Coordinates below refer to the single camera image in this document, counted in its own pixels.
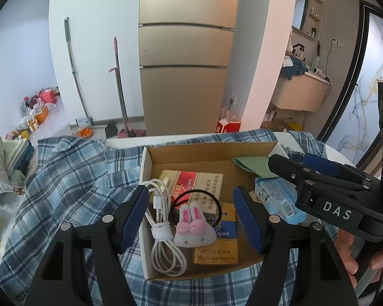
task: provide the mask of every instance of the white tile floor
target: white tile floor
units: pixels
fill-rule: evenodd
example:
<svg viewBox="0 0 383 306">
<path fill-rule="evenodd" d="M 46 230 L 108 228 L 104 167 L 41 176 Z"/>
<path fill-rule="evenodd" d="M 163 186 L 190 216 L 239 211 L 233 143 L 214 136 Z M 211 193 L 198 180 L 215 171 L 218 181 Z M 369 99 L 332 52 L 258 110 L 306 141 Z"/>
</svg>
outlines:
<svg viewBox="0 0 383 306">
<path fill-rule="evenodd" d="M 57 107 L 50 111 L 46 121 L 40 125 L 39 129 L 31 134 L 30 141 L 34 147 L 38 146 L 37 141 L 39 139 L 72 135 L 62 99 L 61 97 L 57 97 L 57 99 Z M 133 129 L 146 129 L 144 121 L 130 123 L 130 125 Z M 121 131 L 124 128 L 124 125 L 123 123 L 118 123 L 116 127 L 118 131 Z M 94 128 L 94 135 L 92 136 L 92 139 L 106 139 L 105 126 L 96 126 Z"/>
</svg>

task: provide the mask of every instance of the charging cable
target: charging cable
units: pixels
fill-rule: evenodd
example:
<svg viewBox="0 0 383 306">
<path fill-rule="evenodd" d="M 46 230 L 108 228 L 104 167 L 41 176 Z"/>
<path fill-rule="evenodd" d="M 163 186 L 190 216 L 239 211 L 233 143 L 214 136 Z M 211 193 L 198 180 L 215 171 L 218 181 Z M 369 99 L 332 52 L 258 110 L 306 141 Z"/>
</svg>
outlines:
<svg viewBox="0 0 383 306">
<path fill-rule="evenodd" d="M 143 182 L 141 185 L 151 186 L 149 193 L 154 192 L 153 208 L 156 209 L 156 222 L 150 214 L 149 208 L 145 213 L 145 217 L 151 225 L 153 238 L 155 239 L 150 253 L 152 267 L 166 276 L 181 276 L 187 269 L 187 260 L 183 252 L 173 242 L 174 236 L 169 223 L 170 192 L 166 184 L 157 178 Z M 166 254 L 163 244 L 172 251 L 171 257 Z"/>
</svg>

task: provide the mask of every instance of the red paper bag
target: red paper bag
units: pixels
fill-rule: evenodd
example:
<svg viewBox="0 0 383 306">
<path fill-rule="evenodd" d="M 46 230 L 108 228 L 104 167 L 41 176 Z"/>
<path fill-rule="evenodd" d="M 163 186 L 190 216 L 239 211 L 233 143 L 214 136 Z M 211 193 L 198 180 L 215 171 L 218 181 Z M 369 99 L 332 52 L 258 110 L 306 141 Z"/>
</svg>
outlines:
<svg viewBox="0 0 383 306">
<path fill-rule="evenodd" d="M 40 92 L 40 98 L 45 104 L 56 104 L 57 99 L 55 98 L 53 90 L 44 90 Z"/>
<path fill-rule="evenodd" d="M 226 107 L 220 109 L 219 121 L 217 122 L 216 133 L 238 132 L 241 121 L 234 116 Z"/>
</svg>

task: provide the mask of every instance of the glass door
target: glass door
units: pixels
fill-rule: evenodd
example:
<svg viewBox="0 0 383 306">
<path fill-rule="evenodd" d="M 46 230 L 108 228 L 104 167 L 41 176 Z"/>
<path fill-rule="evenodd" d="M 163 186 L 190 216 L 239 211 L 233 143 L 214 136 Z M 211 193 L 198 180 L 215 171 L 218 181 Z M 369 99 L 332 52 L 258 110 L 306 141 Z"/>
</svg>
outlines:
<svg viewBox="0 0 383 306">
<path fill-rule="evenodd" d="M 380 143 L 377 85 L 383 82 L 383 14 L 365 3 L 361 6 L 362 33 L 359 45 L 356 43 L 356 61 L 352 61 L 354 71 L 348 75 L 349 84 L 323 137 L 327 145 L 358 167 Z"/>
</svg>

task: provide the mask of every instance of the refrigerator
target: refrigerator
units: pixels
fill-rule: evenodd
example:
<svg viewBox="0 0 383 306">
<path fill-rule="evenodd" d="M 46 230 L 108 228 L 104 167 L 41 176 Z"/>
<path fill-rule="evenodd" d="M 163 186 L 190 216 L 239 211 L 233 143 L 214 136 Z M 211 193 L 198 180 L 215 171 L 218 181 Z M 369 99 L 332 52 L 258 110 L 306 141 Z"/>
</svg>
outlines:
<svg viewBox="0 0 383 306">
<path fill-rule="evenodd" d="M 139 65 L 148 135 L 213 133 L 237 0 L 140 0 Z"/>
</svg>

